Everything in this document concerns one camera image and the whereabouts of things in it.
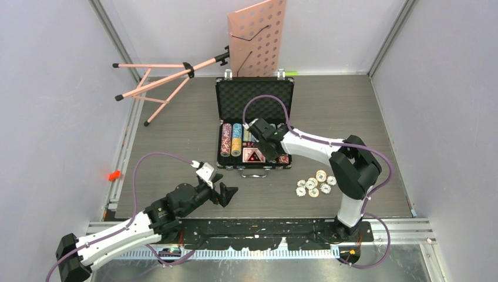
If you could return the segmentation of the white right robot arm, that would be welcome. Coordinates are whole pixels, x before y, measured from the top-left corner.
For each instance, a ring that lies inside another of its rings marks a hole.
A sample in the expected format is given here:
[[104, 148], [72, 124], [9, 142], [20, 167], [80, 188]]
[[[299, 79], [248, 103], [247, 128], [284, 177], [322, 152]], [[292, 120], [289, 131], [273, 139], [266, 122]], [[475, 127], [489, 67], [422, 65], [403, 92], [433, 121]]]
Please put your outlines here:
[[267, 160], [287, 154], [303, 156], [330, 165], [337, 186], [342, 192], [341, 206], [332, 224], [332, 233], [339, 240], [350, 241], [359, 232], [364, 217], [364, 204], [382, 171], [372, 152], [357, 136], [330, 139], [283, 125], [271, 126], [265, 119], [245, 123], [255, 145]]

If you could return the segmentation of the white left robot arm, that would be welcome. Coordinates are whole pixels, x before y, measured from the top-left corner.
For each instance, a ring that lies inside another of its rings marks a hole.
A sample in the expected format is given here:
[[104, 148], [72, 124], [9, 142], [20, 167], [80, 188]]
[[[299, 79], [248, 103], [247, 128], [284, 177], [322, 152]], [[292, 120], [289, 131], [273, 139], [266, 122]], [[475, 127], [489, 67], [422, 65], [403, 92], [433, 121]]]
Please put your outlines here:
[[174, 243], [180, 235], [180, 220], [205, 202], [226, 207], [238, 187], [220, 183], [216, 190], [202, 178], [198, 185], [179, 184], [132, 218], [84, 237], [63, 236], [56, 251], [56, 265], [62, 281], [85, 281], [113, 258], [136, 247], [164, 241]]

